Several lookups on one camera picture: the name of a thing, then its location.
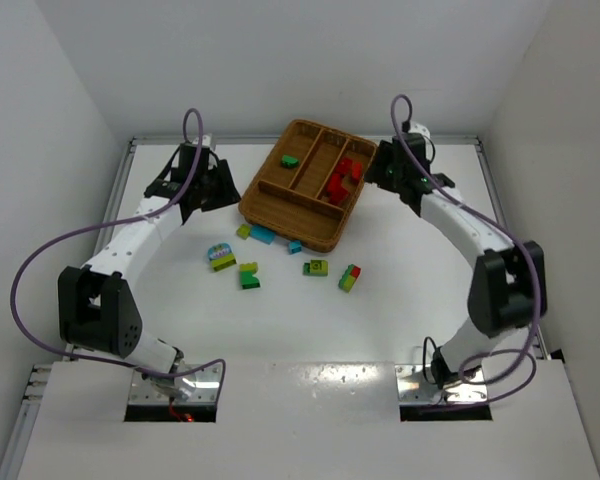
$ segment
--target white table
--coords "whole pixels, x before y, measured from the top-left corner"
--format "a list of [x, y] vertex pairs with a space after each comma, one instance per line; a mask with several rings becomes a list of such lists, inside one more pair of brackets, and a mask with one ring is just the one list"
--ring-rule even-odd
[[[114, 215], [133, 213], [174, 148], [135, 148]], [[243, 192], [270, 149], [216, 151]], [[434, 165], [467, 203], [493, 214], [475, 145], [441, 144]], [[134, 292], [145, 328], [189, 362], [227, 359], [217, 423], [123, 423], [129, 371], [60, 362], [19, 478], [597, 478], [557, 361], [541, 362], [532, 386], [494, 407], [494, 421], [399, 422], [393, 364], [417, 362], [425, 335], [438, 343], [453, 335], [466, 316], [471, 270], [396, 196], [365, 187], [338, 247], [324, 256], [289, 255], [283, 239], [244, 241], [235, 235], [240, 223], [236, 206], [195, 213]], [[205, 254], [220, 242], [239, 262], [258, 262], [262, 288], [242, 291], [235, 267], [211, 272]], [[329, 277], [302, 276], [310, 258], [328, 260]], [[347, 295], [337, 283], [349, 263], [362, 274]], [[520, 335], [509, 340], [520, 343]], [[508, 361], [486, 362], [487, 376]], [[490, 394], [521, 381], [522, 370]]]

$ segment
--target wooden tray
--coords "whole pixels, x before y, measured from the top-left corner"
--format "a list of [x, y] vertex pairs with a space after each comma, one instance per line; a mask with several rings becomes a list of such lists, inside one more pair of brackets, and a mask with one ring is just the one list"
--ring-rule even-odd
[[[330, 252], [364, 187], [347, 175], [342, 186], [350, 194], [338, 206], [326, 196], [327, 183], [340, 159], [348, 157], [367, 171], [376, 145], [364, 138], [306, 120], [294, 120], [260, 168], [242, 196], [239, 210], [250, 223], [262, 225], [307, 248]], [[282, 166], [283, 155], [300, 161]]]

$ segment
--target gray wall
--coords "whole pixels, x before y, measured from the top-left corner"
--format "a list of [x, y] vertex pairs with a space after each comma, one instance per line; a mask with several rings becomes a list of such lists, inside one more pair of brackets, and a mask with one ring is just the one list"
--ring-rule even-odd
[[308, 117], [386, 133], [412, 95], [435, 133], [487, 126], [550, 0], [37, 0], [122, 139], [177, 133], [196, 105], [215, 133]]
[[[12, 277], [43, 241], [101, 218], [119, 145], [33, 0], [0, 0], [0, 461], [34, 362], [51, 360], [16, 329]], [[21, 314], [60, 345], [56, 280], [94, 245], [81, 238], [39, 257]]]
[[545, 332], [600, 467], [600, 0], [553, 2], [486, 148], [508, 219], [545, 248]]

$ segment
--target blue block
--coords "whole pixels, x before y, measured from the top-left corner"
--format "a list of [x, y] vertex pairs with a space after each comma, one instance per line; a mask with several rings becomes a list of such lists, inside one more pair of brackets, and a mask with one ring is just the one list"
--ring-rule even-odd
[[302, 251], [302, 243], [300, 240], [294, 240], [289, 244], [289, 253], [294, 254]]
[[271, 245], [273, 239], [276, 238], [275, 232], [272, 232], [268, 228], [261, 227], [260, 225], [254, 225], [251, 227], [251, 232], [249, 233], [256, 240], [260, 240], [268, 245]]

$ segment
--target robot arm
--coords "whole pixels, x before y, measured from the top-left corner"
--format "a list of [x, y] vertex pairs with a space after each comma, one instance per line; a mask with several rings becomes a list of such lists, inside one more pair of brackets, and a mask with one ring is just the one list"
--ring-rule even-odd
[[[218, 160], [210, 167], [210, 150], [203, 147], [197, 171], [180, 201], [149, 217], [179, 192], [193, 166], [195, 149], [190, 143], [180, 145], [147, 187], [135, 212], [135, 216], [146, 216], [145, 220], [125, 225], [81, 268], [67, 267], [60, 274], [58, 305], [63, 340], [160, 373], [175, 371], [181, 352], [143, 328], [131, 292], [160, 245], [193, 211], [214, 210], [240, 200], [227, 161]], [[178, 165], [172, 167], [178, 153]]]
[[[427, 141], [420, 126], [403, 125], [403, 136], [427, 173]], [[446, 175], [433, 175], [452, 197], [462, 201], [460, 192]], [[467, 300], [469, 317], [456, 334], [433, 355], [431, 372], [438, 385], [458, 379], [460, 365], [469, 357], [489, 353], [517, 328], [529, 325], [533, 295], [529, 270], [509, 238], [444, 198], [422, 178], [406, 156], [397, 138], [381, 142], [365, 181], [398, 193], [400, 200], [440, 230], [473, 267], [473, 279]], [[542, 309], [547, 309], [543, 251], [535, 242], [525, 247], [540, 276]], [[468, 364], [468, 372], [479, 361]]]

